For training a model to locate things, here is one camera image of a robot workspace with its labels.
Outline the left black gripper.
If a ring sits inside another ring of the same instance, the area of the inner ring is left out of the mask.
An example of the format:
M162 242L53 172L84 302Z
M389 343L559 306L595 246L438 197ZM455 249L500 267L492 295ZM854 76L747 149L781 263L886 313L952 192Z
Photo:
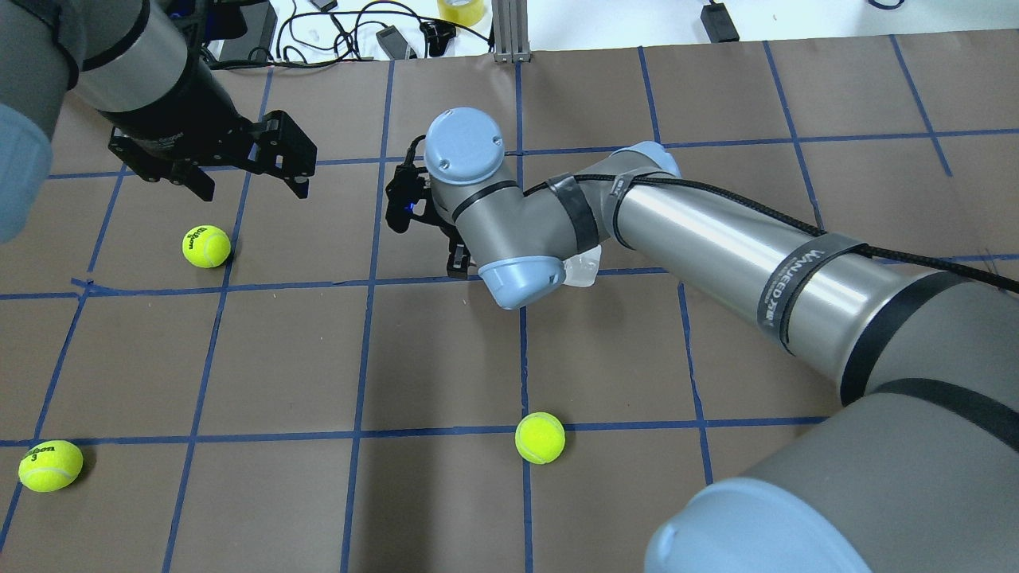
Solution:
M283 110L258 123L246 119L203 60L187 60L155 102L110 111L107 119L107 148L143 179L169 179L211 202L216 185L203 169L232 166L280 179L299 200L309 197L318 156L309 135Z

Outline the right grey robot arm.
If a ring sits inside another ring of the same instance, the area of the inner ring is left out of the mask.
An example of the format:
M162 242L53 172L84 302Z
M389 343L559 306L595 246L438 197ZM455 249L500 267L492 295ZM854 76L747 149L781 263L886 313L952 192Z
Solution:
M692 296L702 374L764 352L832 382L840 404L800 438L714 478L662 523L647 572L1015 572L1017 280L822 231L681 177L658 142L531 189L488 114L457 107L424 134L440 223L499 307L568 281L603 242Z

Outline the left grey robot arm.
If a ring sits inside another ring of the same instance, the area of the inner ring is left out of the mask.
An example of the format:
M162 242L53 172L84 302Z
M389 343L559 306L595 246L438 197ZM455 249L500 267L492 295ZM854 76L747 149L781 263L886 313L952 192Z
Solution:
M240 1L4 1L1 4L1 236L25 227L51 173L67 93L112 125L108 149L146 181L214 196L209 166L309 193L317 148L281 110L234 106L201 48L245 33Z

